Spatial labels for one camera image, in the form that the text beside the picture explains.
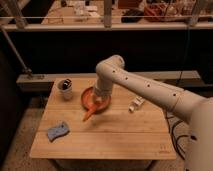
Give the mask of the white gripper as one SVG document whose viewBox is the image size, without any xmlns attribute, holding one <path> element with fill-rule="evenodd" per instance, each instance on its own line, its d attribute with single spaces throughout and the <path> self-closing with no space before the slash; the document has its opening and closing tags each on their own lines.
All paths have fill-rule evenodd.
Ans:
<svg viewBox="0 0 213 171">
<path fill-rule="evenodd" d="M 93 93 L 98 96 L 93 97 L 93 103 L 95 105 L 99 104 L 99 97 L 103 100 L 109 98 L 112 94 L 113 83 L 111 81 L 97 79 L 93 86 Z"/>
</svg>

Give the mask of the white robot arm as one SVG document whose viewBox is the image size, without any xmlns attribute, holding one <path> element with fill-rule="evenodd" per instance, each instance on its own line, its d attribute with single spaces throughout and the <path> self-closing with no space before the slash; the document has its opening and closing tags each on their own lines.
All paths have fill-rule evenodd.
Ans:
<svg viewBox="0 0 213 171">
<path fill-rule="evenodd" d="M 119 55 L 99 62 L 95 95 L 106 98 L 117 84 L 173 113 L 189 125 L 184 171 L 213 171 L 213 97 L 127 72 L 124 66 Z"/>
</svg>

